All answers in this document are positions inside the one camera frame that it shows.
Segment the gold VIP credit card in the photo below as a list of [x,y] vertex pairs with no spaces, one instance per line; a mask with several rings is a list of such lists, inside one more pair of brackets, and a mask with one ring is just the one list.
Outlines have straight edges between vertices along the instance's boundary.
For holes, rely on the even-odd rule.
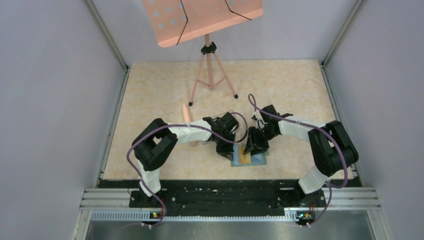
[[238,153],[238,163],[240,165],[250,165],[252,163],[251,154],[250,153],[244,153],[245,148],[243,145],[239,145],[237,147],[237,153]]

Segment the green leather card holder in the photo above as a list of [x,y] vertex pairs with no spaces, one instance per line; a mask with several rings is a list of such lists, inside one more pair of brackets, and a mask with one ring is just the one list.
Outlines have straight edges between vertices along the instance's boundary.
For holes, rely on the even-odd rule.
[[267,164],[268,152],[263,152],[256,155],[251,155],[251,164],[240,165],[238,163],[238,146],[244,146],[242,144],[237,144],[233,146],[234,154],[233,161],[230,161],[232,167],[248,167],[248,166],[261,166]]

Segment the clear plastic card box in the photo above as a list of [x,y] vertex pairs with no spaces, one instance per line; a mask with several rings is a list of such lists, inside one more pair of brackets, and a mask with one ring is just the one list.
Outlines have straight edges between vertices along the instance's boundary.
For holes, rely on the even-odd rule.
[[235,141],[235,131],[238,127],[238,121],[230,112],[212,119],[211,129],[219,136],[232,142]]

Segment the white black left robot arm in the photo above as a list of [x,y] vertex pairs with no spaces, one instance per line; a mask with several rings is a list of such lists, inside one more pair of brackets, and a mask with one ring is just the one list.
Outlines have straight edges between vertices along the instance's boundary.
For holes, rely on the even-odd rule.
[[240,124],[233,112],[222,116],[204,117],[188,123],[166,123],[161,118],[154,119],[132,142],[127,152],[134,154],[138,165],[136,170],[142,190],[141,200],[149,207],[160,202],[160,168],[167,161],[176,145],[194,142],[213,142],[219,156],[233,160],[235,131]]

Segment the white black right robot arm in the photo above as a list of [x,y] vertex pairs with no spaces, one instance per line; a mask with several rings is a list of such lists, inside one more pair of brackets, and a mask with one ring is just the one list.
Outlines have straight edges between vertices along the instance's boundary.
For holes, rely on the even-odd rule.
[[338,120],[315,123],[291,113],[279,114],[271,104],[260,110],[262,125],[251,126],[244,154],[261,154],[269,149],[269,141],[285,135],[310,144],[314,165],[299,179],[293,200],[307,206],[338,171],[344,171],[359,160],[359,154],[343,124]]

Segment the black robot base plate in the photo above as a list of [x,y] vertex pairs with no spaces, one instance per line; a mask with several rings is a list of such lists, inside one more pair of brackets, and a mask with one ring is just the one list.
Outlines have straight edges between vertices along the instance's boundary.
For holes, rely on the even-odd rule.
[[161,180],[157,198],[147,197],[142,190],[131,192],[131,208],[166,207],[166,213],[183,212],[187,206],[190,212],[211,212],[222,207],[223,213],[238,213],[247,210],[249,214],[264,210],[266,204],[273,209],[309,207],[316,210],[324,207],[326,200],[322,190],[304,194],[297,188],[295,179],[289,180]]

